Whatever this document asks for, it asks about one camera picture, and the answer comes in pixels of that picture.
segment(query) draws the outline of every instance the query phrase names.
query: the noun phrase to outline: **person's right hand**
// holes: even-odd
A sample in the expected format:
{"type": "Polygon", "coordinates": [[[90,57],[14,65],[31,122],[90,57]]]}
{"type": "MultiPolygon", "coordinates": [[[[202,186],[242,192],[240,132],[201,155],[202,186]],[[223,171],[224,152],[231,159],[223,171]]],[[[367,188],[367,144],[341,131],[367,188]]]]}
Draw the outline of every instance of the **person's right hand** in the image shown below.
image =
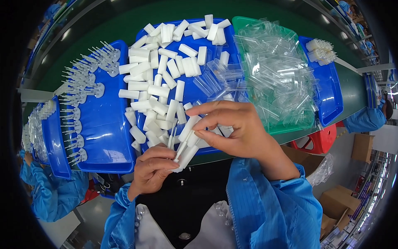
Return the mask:
{"type": "Polygon", "coordinates": [[[207,114],[192,128],[195,135],[227,154],[257,159],[268,180],[288,180],[300,176],[277,141],[264,130],[253,104],[213,101],[194,106],[186,114],[207,114]],[[226,138],[205,130],[206,127],[215,129],[218,124],[232,126],[234,132],[226,138]]]}
{"type": "Polygon", "coordinates": [[[168,149],[160,143],[137,157],[134,166],[134,180],[127,194],[129,199],[133,200],[139,194],[159,191],[166,177],[172,173],[170,169],[179,167],[179,164],[173,161],[176,154],[174,150],[168,149]]]}
{"type": "Polygon", "coordinates": [[[30,164],[31,164],[32,161],[33,161],[32,154],[26,151],[26,152],[25,152],[25,157],[24,157],[23,159],[25,160],[26,164],[27,164],[28,166],[30,166],[30,164]]]}

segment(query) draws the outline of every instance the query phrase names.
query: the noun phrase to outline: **cardboard box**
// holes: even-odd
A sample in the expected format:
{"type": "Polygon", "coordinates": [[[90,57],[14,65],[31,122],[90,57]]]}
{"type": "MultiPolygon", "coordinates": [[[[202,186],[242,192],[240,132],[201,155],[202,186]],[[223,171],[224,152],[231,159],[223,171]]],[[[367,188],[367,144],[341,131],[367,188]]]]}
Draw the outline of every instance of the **cardboard box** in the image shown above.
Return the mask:
{"type": "MultiPolygon", "coordinates": [[[[337,223],[335,222],[333,224],[330,230],[332,230],[334,226],[337,226],[339,230],[342,231],[350,221],[348,215],[353,215],[360,205],[361,200],[352,197],[351,194],[351,190],[340,185],[322,193],[319,202],[322,205],[324,215],[327,218],[337,221],[337,223]]],[[[325,227],[324,230],[326,233],[328,233],[330,232],[328,231],[330,227],[327,225],[330,225],[329,222],[333,221],[327,220],[326,217],[325,223],[322,225],[325,227]]]]}
{"type": "Polygon", "coordinates": [[[373,138],[373,135],[355,134],[351,158],[371,163],[370,158],[372,153],[373,138]]]}
{"type": "Polygon", "coordinates": [[[324,156],[312,155],[284,145],[281,148],[292,162],[301,164],[304,167],[305,177],[310,176],[325,158],[324,156]]]}

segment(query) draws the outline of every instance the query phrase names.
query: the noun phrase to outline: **green plastic tray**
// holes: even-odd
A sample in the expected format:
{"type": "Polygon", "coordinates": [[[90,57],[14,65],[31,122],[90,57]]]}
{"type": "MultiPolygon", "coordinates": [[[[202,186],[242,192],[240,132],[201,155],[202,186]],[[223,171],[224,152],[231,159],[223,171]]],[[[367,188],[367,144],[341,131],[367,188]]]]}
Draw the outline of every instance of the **green plastic tray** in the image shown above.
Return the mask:
{"type": "MultiPolygon", "coordinates": [[[[235,16],[235,17],[233,17],[232,18],[232,25],[234,26],[235,33],[237,33],[239,29],[241,29],[243,27],[246,27],[248,24],[252,23],[253,21],[257,21],[257,20],[253,19],[253,18],[243,17],[243,16],[235,16]]],[[[288,34],[291,31],[291,29],[288,29],[286,27],[282,27],[282,26],[280,26],[280,27],[281,27],[281,32],[284,33],[284,34],[288,34]]],[[[239,46],[240,52],[242,53],[243,48],[240,45],[238,45],[238,46],[239,46]]],[[[305,130],[305,129],[310,129],[312,127],[312,125],[309,125],[308,127],[299,127],[299,126],[296,126],[296,125],[289,125],[288,127],[285,127],[282,124],[282,122],[283,121],[281,121],[280,124],[277,124],[275,127],[269,128],[269,134],[270,135],[277,135],[277,134],[282,134],[282,133],[288,133],[288,132],[293,132],[293,131],[301,131],[301,130],[305,130]]]]}

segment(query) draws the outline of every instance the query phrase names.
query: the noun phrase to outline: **gray floor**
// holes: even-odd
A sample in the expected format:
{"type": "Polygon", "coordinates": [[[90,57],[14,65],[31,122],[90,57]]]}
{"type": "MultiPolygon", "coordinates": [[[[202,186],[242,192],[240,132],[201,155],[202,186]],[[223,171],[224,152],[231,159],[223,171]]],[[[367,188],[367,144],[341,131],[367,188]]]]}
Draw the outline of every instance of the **gray floor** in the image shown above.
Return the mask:
{"type": "MultiPolygon", "coordinates": [[[[337,128],[337,134],[343,132],[345,128],[337,128]]],[[[354,189],[356,181],[361,173],[361,169],[365,167],[366,163],[351,159],[351,152],[354,143],[355,134],[345,133],[336,139],[329,153],[333,156],[333,171],[334,173],[326,182],[322,182],[314,186],[314,196],[319,198],[322,192],[328,190],[336,185],[342,185],[349,189],[354,189]]],[[[100,243],[103,236],[103,228],[106,218],[109,215],[111,204],[114,200],[104,197],[97,197],[86,204],[77,208],[84,223],[82,223],[78,230],[85,233],[85,235],[93,242],[100,243]]]]}

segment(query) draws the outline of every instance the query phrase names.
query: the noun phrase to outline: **blue tray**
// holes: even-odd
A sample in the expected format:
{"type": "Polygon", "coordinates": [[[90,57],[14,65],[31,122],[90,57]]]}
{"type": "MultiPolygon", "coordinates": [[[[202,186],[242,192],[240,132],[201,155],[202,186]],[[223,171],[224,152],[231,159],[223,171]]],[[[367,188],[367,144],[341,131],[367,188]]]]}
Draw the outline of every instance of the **blue tray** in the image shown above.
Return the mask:
{"type": "MultiPolygon", "coordinates": [[[[199,22],[199,21],[203,21],[203,20],[204,20],[204,18],[187,19],[187,21],[189,23],[199,22]]],[[[215,24],[217,24],[223,20],[224,19],[222,19],[222,18],[214,18],[213,22],[215,24]]],[[[165,24],[175,24],[177,26],[181,22],[182,22],[182,20],[166,22],[165,24]]],[[[232,35],[235,34],[234,28],[232,25],[230,25],[230,26],[224,28],[224,31],[225,31],[226,44],[224,45],[222,50],[228,51],[228,53],[230,54],[230,57],[229,57],[230,63],[238,64],[239,63],[238,51],[234,44],[234,39],[232,37],[232,35]]],[[[137,34],[136,40],[140,39],[142,36],[147,35],[147,34],[148,33],[146,31],[144,31],[143,29],[140,30],[137,34]]],[[[216,46],[212,45],[211,41],[207,40],[206,38],[194,40],[191,35],[188,37],[183,35],[181,38],[181,41],[179,41],[179,42],[173,41],[170,45],[168,45],[166,47],[166,49],[175,51],[178,53],[178,55],[182,56],[183,58],[186,58],[188,56],[178,50],[178,47],[182,43],[190,46],[191,48],[195,49],[196,51],[198,51],[199,46],[206,46],[207,49],[211,50],[212,56],[214,56],[214,54],[215,54],[216,46]]],[[[200,68],[201,68],[201,71],[204,72],[205,66],[200,66],[200,68]]],[[[154,77],[157,73],[158,73],[158,70],[154,69],[154,72],[153,72],[154,77]]],[[[201,100],[201,102],[203,102],[203,103],[207,102],[207,96],[202,91],[200,91],[200,89],[192,82],[193,79],[194,79],[194,77],[187,78],[187,77],[185,77],[185,75],[181,75],[181,77],[176,79],[176,81],[177,80],[185,81],[184,98],[183,98],[183,102],[182,102],[183,104],[186,104],[188,102],[193,103],[194,101],[196,101],[198,99],[201,100]]],[[[171,99],[174,99],[175,94],[176,94],[176,89],[174,88],[173,90],[170,91],[169,99],[167,100],[167,104],[170,103],[171,99]]],[[[137,116],[137,126],[141,131],[143,131],[142,128],[144,127],[144,121],[145,121],[146,116],[143,113],[138,113],[138,112],[136,112],[136,116],[137,116]]],[[[181,133],[183,127],[184,127],[184,125],[178,126],[177,135],[179,135],[181,133]]],[[[141,149],[142,149],[142,152],[145,152],[148,149],[148,145],[146,143],[141,144],[141,149]]],[[[215,153],[215,152],[220,152],[220,150],[217,150],[213,147],[207,147],[207,148],[199,149],[198,152],[196,153],[196,155],[203,155],[203,154],[209,154],[209,153],[215,153]]]]}
{"type": "Polygon", "coordinates": [[[70,179],[72,170],[66,158],[64,140],[62,138],[58,96],[54,96],[53,101],[56,103],[55,112],[46,120],[41,121],[44,144],[46,145],[47,156],[53,174],[57,177],[70,179]]]}
{"type": "MultiPolygon", "coordinates": [[[[126,43],[117,40],[111,45],[121,51],[120,65],[126,64],[126,43]]],[[[96,83],[105,85],[105,92],[101,98],[87,96],[86,102],[79,105],[82,113],[80,134],[84,137],[83,148],[88,158],[77,166],[87,172],[131,173],[137,156],[131,147],[133,138],[129,132],[130,124],[124,115],[127,99],[118,97],[119,89],[127,89],[124,75],[112,78],[100,68],[94,74],[96,83]]],[[[76,136],[76,133],[72,133],[70,137],[76,136]]]]}
{"type": "Polygon", "coordinates": [[[377,94],[376,94],[376,80],[371,74],[365,74],[363,76],[366,86],[366,94],[368,97],[368,107],[372,109],[377,108],[377,94]]]}
{"type": "MultiPolygon", "coordinates": [[[[313,38],[299,36],[298,40],[308,57],[308,49],[305,45],[313,38]]],[[[320,66],[318,62],[310,62],[309,59],[308,66],[314,69],[314,76],[319,79],[319,85],[322,88],[320,92],[317,92],[317,98],[322,100],[321,106],[318,106],[318,116],[322,126],[326,127],[343,112],[343,95],[336,66],[334,62],[320,66]]]]}

